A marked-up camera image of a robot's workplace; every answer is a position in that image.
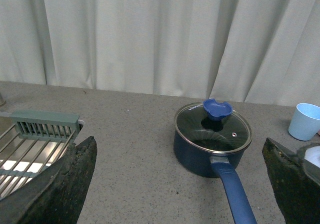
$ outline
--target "white object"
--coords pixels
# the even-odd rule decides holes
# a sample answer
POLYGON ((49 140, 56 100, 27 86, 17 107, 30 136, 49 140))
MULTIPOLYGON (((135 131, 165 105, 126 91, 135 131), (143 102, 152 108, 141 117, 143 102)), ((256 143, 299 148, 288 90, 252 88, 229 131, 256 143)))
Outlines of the white object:
POLYGON ((307 149, 304 159, 320 168, 320 146, 307 149))

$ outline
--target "plastic cup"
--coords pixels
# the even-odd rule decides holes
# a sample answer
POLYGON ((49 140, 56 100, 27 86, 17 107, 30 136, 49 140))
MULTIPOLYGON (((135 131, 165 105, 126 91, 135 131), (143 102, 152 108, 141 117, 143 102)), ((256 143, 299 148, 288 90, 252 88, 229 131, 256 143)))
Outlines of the plastic cup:
POLYGON ((309 141, 320 130, 320 107, 309 103, 296 106, 289 133, 301 141, 309 141))

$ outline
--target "gray countertop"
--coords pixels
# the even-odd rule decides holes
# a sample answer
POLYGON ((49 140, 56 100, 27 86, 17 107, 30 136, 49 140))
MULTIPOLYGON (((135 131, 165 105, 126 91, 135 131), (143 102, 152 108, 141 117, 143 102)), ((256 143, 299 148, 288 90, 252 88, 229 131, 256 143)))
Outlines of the gray countertop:
MULTIPOLYGON (((75 142, 96 139, 96 166, 79 224, 233 223, 221 180, 190 173, 174 155, 175 113, 201 100, 1 81, 0 92, 7 101, 0 112, 77 113, 85 125, 75 142)), ((283 224, 262 156, 265 140, 296 151, 320 137, 301 142, 288 134, 293 107, 230 103, 253 132, 236 171, 257 222, 283 224)))

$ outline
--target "saucepan handle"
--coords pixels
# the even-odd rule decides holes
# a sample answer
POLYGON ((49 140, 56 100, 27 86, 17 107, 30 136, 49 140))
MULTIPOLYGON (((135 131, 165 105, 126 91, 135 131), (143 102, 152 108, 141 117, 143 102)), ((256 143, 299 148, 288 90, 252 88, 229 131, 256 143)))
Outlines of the saucepan handle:
POLYGON ((257 224, 240 178, 226 157, 210 157, 211 168, 223 183, 235 224, 257 224))

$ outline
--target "blue saucepan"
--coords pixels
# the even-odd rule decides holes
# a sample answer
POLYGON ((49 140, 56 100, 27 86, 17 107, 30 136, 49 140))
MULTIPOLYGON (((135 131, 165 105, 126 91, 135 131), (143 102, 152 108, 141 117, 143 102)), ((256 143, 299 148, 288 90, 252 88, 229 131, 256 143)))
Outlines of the blue saucepan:
POLYGON ((235 171, 252 141, 248 122, 228 103, 214 99, 193 103, 175 115, 174 153, 191 172, 220 177, 236 224, 256 224, 235 171))

